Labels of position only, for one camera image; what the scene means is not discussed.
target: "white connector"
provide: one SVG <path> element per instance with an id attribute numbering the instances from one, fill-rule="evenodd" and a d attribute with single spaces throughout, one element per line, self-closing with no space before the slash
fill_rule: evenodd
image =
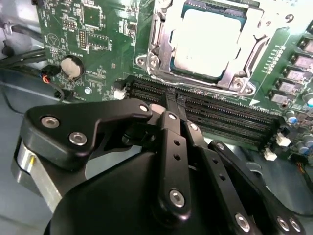
<path id="1" fill-rule="evenodd" d="M 267 161 L 275 161 L 277 158 L 277 155 L 273 153 L 269 148 L 265 148 L 264 158 Z"/>
<path id="2" fill-rule="evenodd" d="M 122 89 L 122 90 L 118 90 L 116 89 L 113 93 L 113 97 L 114 99 L 124 99 L 126 95 L 126 90 Z"/>
<path id="3" fill-rule="evenodd" d="M 286 138 L 282 133 L 278 133 L 276 137 L 276 143 L 281 147 L 288 147 L 291 140 Z"/>

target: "screw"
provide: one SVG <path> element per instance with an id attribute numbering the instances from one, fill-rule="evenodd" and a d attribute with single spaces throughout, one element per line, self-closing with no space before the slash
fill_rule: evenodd
<path id="1" fill-rule="evenodd" d="M 51 128 L 51 129 L 57 128 L 60 125 L 58 119 L 56 119 L 55 117 L 50 117 L 50 116 L 43 117 L 41 119 L 41 123 L 44 127 Z"/>
<path id="2" fill-rule="evenodd" d="M 301 231 L 300 226 L 295 222 L 293 218 L 290 218 L 289 222 L 297 232 Z"/>
<path id="3" fill-rule="evenodd" d="M 91 94 L 91 92 L 92 92 L 92 89 L 90 87 L 86 87 L 85 88 L 85 93 L 86 94 Z"/>
<path id="4" fill-rule="evenodd" d="M 184 196 L 177 190 L 170 191 L 170 200 L 176 207 L 183 207 L 185 205 Z"/>
<path id="5" fill-rule="evenodd" d="M 157 66 L 157 62 L 156 62 L 155 60 L 152 60 L 152 61 L 150 62 L 150 65 L 151 65 L 152 67 L 155 67 L 155 66 Z"/>
<path id="6" fill-rule="evenodd" d="M 138 63 L 139 65 L 143 65 L 143 64 L 144 64 L 144 61 L 143 61 L 143 59 L 139 58 L 139 59 L 137 60 L 137 63 Z"/>
<path id="7" fill-rule="evenodd" d="M 247 88 L 247 89 L 246 89 L 246 92 L 247 92 L 248 94 L 250 94 L 250 93 L 253 92 L 253 89 L 252 89 L 252 88 Z"/>
<path id="8" fill-rule="evenodd" d="M 176 120 L 176 117 L 173 114 L 168 115 L 171 119 Z"/>
<path id="9" fill-rule="evenodd" d="M 144 111 L 144 112 L 147 112 L 148 111 L 148 108 L 144 105 L 139 105 L 139 108 Z"/>
<path id="10" fill-rule="evenodd" d="M 191 123 L 190 126 L 191 126 L 191 128 L 194 129 L 195 131 L 198 129 L 198 127 L 197 127 L 195 124 L 193 124 L 193 123 Z"/>
<path id="11" fill-rule="evenodd" d="M 69 141 L 74 145 L 83 146 L 87 143 L 87 137 L 83 133 L 73 132 L 69 136 Z"/>
<path id="12" fill-rule="evenodd" d="M 240 78 L 237 78 L 233 81 L 233 87 L 236 89 L 239 89 L 240 87 L 243 86 L 242 81 L 240 80 Z"/>
<path id="13" fill-rule="evenodd" d="M 221 143 L 217 143 L 217 147 L 220 148 L 221 150 L 224 150 L 224 145 L 222 145 Z"/>
<path id="14" fill-rule="evenodd" d="M 246 218 L 244 218 L 243 215 L 241 215 L 240 213 L 237 213 L 235 215 L 235 218 L 236 218 L 236 221 L 237 221 L 237 224 L 239 225 L 239 227 L 245 231 L 246 233 L 250 231 L 250 225 L 247 221 Z"/>
<path id="15" fill-rule="evenodd" d="M 285 230 L 286 232 L 289 231 L 288 224 L 281 217 L 277 217 L 277 222 L 280 225 L 280 227 L 283 228 L 283 230 Z"/>
<path id="16" fill-rule="evenodd" d="M 293 19 L 294 19 L 294 15 L 293 14 L 288 14 L 285 17 L 285 20 L 286 20 L 287 23 L 290 23 L 291 21 L 293 21 Z"/>

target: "connector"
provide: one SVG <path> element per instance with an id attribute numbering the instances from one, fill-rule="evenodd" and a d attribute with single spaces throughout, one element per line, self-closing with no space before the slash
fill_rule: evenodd
<path id="1" fill-rule="evenodd" d="M 41 73 L 48 77 L 54 77 L 61 72 L 61 67 L 58 65 L 47 65 L 41 69 Z"/>
<path id="2" fill-rule="evenodd" d="M 277 155 L 273 153 L 269 148 L 265 148 L 264 158 L 267 161 L 275 161 L 277 158 Z"/>
<path id="3" fill-rule="evenodd" d="M 278 133 L 276 137 L 276 143 L 281 147 L 288 147 L 291 140 L 286 138 L 282 133 Z"/>
<path id="4" fill-rule="evenodd" d="M 126 95 L 126 90 L 125 89 L 122 89 L 122 90 L 115 89 L 115 91 L 113 93 L 113 97 L 115 99 L 124 99 L 125 95 Z"/>

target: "cpu socket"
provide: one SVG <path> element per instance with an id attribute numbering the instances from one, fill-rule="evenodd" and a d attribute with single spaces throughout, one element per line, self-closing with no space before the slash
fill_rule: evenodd
<path id="1" fill-rule="evenodd" d="M 147 54 L 135 62 L 167 84 L 253 95 L 253 71 L 287 23 L 272 1 L 248 2 L 156 0 Z"/>

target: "black memory slot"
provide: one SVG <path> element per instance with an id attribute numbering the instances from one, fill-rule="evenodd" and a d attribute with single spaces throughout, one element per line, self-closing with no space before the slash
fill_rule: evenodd
<path id="1" fill-rule="evenodd" d="M 244 144 L 264 146 L 283 123 L 280 116 L 157 81 L 129 76 L 123 82 L 128 98 L 138 98 L 149 104 L 160 104 L 162 95 L 168 89 L 174 90 L 177 95 L 186 98 L 187 118 L 202 131 Z"/>

